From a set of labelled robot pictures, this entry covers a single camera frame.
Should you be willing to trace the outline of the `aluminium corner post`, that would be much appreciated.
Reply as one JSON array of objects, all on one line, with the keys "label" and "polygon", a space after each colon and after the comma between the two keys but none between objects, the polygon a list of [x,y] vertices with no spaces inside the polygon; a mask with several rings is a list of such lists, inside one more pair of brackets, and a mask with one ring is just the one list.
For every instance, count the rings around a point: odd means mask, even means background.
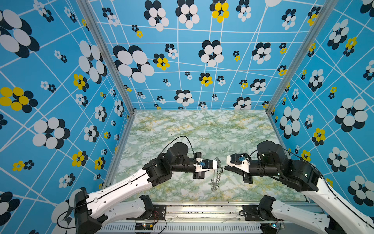
[{"label": "aluminium corner post", "polygon": [[111,54],[110,54],[110,51],[108,49],[108,47],[106,46],[105,44],[105,41],[104,41],[104,38],[100,32],[100,29],[99,29],[99,25],[97,24],[97,22],[95,21],[94,19],[94,13],[89,5],[89,2],[88,1],[84,1],[84,0],[77,0],[77,4],[85,18],[85,20],[87,21],[89,27],[90,27],[90,31],[91,31],[91,34],[93,36],[93,39],[95,40],[102,56],[103,56],[103,59],[106,63],[106,66],[108,67],[112,77],[113,77],[113,80],[115,82],[115,85],[117,86],[117,89],[119,91],[119,93],[121,94],[122,98],[123,98],[123,101],[130,113],[130,116],[134,114],[134,107],[130,101],[130,98],[127,94],[127,91],[125,90],[125,87],[124,87],[124,84],[122,82],[122,79],[120,77],[120,74],[119,72],[117,71],[116,69],[116,66],[115,66],[115,63],[113,61],[113,59],[111,58]]},{"label": "aluminium corner post", "polygon": [[338,3],[338,0],[326,1],[325,4],[322,6],[318,19],[316,20],[316,22],[313,24],[313,26],[309,30],[306,38],[304,39],[295,57],[293,58],[285,77],[282,79],[279,86],[277,87],[269,103],[269,106],[266,109],[266,113],[269,116],[271,115],[271,111],[273,110],[273,108],[279,102],[285,87],[288,85],[288,83],[291,81],[292,77],[294,76],[295,72],[300,67],[300,64],[304,60],[309,47],[312,45],[316,37],[319,35],[321,29],[324,27],[326,21],[330,17],[337,3]]}]

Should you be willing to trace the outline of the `right aluminium corner post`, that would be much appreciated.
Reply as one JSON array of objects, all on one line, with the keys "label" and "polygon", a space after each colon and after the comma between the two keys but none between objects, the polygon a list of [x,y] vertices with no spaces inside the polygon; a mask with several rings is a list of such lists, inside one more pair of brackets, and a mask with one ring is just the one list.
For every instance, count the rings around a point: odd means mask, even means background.
[{"label": "right aluminium corner post", "polygon": [[266,109],[266,113],[269,116],[271,115],[271,111],[273,110],[273,108],[279,102],[285,87],[288,85],[288,83],[291,81],[292,77],[294,76],[295,72],[300,67],[300,64],[304,60],[309,47],[312,45],[316,37],[319,35],[321,29],[324,27],[326,21],[330,17],[337,3],[338,3],[338,0],[326,1],[325,4],[322,6],[318,19],[316,20],[316,22],[313,24],[313,26],[309,30],[306,38],[304,39],[295,57],[293,58],[285,77],[282,79],[279,86],[277,87],[269,103],[269,106]]}]

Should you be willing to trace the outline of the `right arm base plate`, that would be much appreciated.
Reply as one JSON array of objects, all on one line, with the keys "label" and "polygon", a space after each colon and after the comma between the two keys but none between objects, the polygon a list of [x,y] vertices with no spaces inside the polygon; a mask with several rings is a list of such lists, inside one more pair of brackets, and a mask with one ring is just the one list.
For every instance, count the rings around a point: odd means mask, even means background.
[{"label": "right arm base plate", "polygon": [[282,221],[282,219],[275,218],[271,211],[272,207],[269,204],[243,205],[239,215],[243,216],[246,221]]}]

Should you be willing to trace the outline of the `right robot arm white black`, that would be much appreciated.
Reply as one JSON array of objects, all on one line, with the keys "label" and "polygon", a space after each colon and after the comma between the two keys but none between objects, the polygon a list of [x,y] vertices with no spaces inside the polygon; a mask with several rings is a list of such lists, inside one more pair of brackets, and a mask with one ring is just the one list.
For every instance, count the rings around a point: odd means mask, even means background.
[{"label": "right robot arm white black", "polygon": [[318,214],[263,196],[254,215],[266,221],[289,221],[318,234],[372,234],[374,220],[349,204],[324,179],[322,173],[306,160],[292,160],[286,150],[272,141],[257,145],[257,159],[247,153],[227,156],[225,170],[243,177],[251,184],[255,176],[270,177],[302,193],[325,213]]}]

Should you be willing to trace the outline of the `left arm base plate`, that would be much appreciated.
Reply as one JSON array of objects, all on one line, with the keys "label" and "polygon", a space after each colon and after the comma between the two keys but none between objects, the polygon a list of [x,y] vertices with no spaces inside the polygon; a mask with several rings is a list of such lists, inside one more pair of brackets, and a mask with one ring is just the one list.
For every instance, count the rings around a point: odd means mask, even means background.
[{"label": "left arm base plate", "polygon": [[127,218],[127,220],[155,220],[161,221],[166,218],[167,206],[163,204],[156,204],[152,210],[147,210],[140,217]]}]

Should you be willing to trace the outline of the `right green circuit board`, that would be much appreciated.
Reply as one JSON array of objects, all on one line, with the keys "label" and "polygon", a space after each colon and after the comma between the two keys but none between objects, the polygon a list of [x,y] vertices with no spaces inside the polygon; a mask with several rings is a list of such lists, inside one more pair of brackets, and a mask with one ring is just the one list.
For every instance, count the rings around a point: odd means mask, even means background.
[{"label": "right green circuit board", "polygon": [[275,223],[261,224],[262,234],[277,234],[278,228]]}]

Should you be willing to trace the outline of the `aluminium front rail frame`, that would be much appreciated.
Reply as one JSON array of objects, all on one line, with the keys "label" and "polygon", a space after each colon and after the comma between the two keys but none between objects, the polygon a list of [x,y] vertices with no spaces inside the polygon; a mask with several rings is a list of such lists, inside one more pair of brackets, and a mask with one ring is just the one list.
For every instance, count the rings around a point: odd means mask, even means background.
[{"label": "aluminium front rail frame", "polygon": [[[239,215],[242,204],[169,204],[165,220],[119,220],[111,222],[95,234],[262,234],[261,224],[275,223],[278,234],[300,230],[317,234],[289,221],[246,221]],[[152,232],[135,231],[136,223],[153,223]]]}]

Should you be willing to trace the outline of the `left aluminium corner post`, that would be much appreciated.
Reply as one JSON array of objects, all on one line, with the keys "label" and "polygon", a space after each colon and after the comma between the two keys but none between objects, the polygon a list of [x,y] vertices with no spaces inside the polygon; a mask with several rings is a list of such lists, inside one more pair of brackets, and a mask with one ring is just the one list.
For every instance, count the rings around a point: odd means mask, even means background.
[{"label": "left aluminium corner post", "polygon": [[116,69],[116,66],[115,66],[115,63],[113,61],[113,59],[111,58],[111,54],[110,54],[110,51],[108,49],[108,47],[106,46],[105,44],[105,41],[104,41],[104,38],[100,32],[100,29],[99,29],[99,25],[97,24],[97,22],[95,21],[94,19],[94,13],[89,5],[89,2],[88,1],[84,1],[84,0],[77,0],[77,4],[85,18],[85,20],[87,21],[89,27],[90,27],[90,31],[91,31],[91,34],[93,36],[93,39],[95,40],[102,56],[103,56],[103,59],[106,63],[106,66],[108,67],[112,77],[113,77],[113,80],[115,82],[115,85],[117,86],[117,89],[119,91],[119,93],[121,94],[122,98],[123,98],[123,101],[130,113],[130,116],[134,114],[134,107],[130,101],[130,98],[127,94],[127,91],[125,90],[125,87],[124,87],[124,84],[122,82],[122,79],[120,77],[120,74],[119,72],[117,71]]}]

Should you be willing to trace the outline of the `metal keyring disc with rings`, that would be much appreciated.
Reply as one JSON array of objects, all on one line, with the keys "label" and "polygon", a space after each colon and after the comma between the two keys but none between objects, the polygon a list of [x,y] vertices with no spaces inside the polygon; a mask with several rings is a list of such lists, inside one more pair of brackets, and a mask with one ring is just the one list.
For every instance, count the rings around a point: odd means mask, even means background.
[{"label": "metal keyring disc with rings", "polygon": [[214,173],[214,178],[211,179],[209,185],[211,187],[211,191],[217,191],[219,189],[221,174],[223,173],[224,168],[222,167],[222,163],[219,158],[215,158],[217,161],[217,170]]}]

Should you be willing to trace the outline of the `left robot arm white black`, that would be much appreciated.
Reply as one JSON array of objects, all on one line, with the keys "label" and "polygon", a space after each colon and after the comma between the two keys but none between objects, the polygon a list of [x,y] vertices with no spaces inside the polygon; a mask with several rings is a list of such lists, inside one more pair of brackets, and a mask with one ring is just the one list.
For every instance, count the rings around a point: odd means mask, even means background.
[{"label": "left robot arm white black", "polygon": [[92,193],[82,187],[69,202],[74,210],[75,233],[94,234],[111,222],[149,218],[154,212],[149,196],[126,200],[170,180],[173,172],[192,173],[194,179],[204,179],[205,172],[218,168],[216,160],[202,159],[200,152],[193,158],[187,154],[188,146],[177,142],[136,173],[110,187]]}]

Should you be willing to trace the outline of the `left green circuit board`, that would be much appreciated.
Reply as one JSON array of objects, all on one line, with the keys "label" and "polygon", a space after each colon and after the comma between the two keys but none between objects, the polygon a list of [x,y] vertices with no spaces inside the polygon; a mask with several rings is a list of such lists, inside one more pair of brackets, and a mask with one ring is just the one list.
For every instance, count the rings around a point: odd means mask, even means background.
[{"label": "left green circuit board", "polygon": [[136,223],[134,230],[152,232],[154,230],[154,224],[153,223]]}]

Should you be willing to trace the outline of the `green circuit board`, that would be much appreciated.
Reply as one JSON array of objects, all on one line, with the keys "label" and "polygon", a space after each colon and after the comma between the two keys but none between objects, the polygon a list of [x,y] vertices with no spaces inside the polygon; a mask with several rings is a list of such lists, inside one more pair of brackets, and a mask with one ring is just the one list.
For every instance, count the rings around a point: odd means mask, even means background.
[{"label": "green circuit board", "polygon": [[262,234],[277,234],[278,228],[275,223],[261,224]]},{"label": "green circuit board", "polygon": [[154,224],[153,223],[136,223],[134,230],[152,232],[154,230]]}]

